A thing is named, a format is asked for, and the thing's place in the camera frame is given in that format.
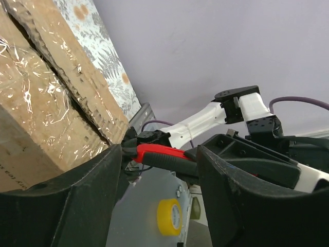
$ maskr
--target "cardboard box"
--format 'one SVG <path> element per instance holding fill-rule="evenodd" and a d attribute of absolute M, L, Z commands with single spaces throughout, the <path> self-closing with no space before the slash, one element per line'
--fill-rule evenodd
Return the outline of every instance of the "cardboard box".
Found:
<path fill-rule="evenodd" d="M 51 0 L 0 3 L 1 192 L 90 160 L 128 121 Z"/>

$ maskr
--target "red handle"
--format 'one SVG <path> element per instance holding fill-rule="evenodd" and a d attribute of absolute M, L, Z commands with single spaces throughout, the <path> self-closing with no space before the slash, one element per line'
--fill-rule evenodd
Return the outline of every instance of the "red handle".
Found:
<path fill-rule="evenodd" d="M 137 157 L 134 158 L 134 161 L 142 163 L 144 155 L 146 153 L 166 154 L 169 156 L 190 160 L 184 155 L 184 151 L 180 149 L 171 148 L 159 144 L 140 144 L 137 146 Z"/>

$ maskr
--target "gray metal panel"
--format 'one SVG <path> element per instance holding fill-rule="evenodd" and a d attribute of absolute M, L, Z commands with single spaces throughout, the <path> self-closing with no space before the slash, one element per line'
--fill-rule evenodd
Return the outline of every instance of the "gray metal panel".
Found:
<path fill-rule="evenodd" d="M 303 135 L 298 135 L 298 136 L 329 139 L 329 129 L 309 132 L 309 133 L 305 133 Z"/>
<path fill-rule="evenodd" d="M 146 103 L 131 120 L 130 125 L 140 132 L 142 125 L 155 119 L 151 106 Z M 155 130 L 156 123 L 145 130 Z M 164 237 L 157 227 L 157 206 L 162 199 L 176 198 L 181 185 L 183 192 L 177 198 L 182 208 L 183 228 L 181 235 Z M 178 242 L 186 242 L 191 213 L 191 194 L 187 185 L 171 172 L 152 168 L 144 172 L 139 181 L 132 183 L 123 198 L 115 205 L 107 236 L 107 247 L 176 247 Z"/>
<path fill-rule="evenodd" d="M 154 119 L 152 108 L 149 103 L 145 103 L 142 105 L 142 108 L 137 112 L 129 124 L 131 127 L 135 128 L 137 133 L 139 133 L 143 124 L 152 119 Z"/>

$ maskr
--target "red pliers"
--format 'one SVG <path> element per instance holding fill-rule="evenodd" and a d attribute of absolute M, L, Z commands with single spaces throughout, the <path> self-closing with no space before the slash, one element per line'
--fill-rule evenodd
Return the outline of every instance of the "red pliers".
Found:
<path fill-rule="evenodd" d="M 159 144 L 140 144 L 136 148 L 122 148 L 124 156 L 138 163 L 198 177 L 197 164 L 184 155 L 183 150 Z"/>

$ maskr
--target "black cable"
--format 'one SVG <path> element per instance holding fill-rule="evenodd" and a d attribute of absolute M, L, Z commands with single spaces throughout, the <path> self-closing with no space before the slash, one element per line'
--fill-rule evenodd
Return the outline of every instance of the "black cable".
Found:
<path fill-rule="evenodd" d="M 124 173 L 126 174 L 126 175 L 132 175 L 132 173 L 139 173 L 139 174 L 141 174 L 142 172 L 144 172 L 144 171 L 148 171 L 148 170 L 151 170 L 153 168 L 153 166 L 150 166 L 150 167 L 148 167 L 148 168 L 146 168 L 146 169 L 136 169 L 135 171 L 133 171 L 133 170 L 125 170 L 124 171 Z"/>

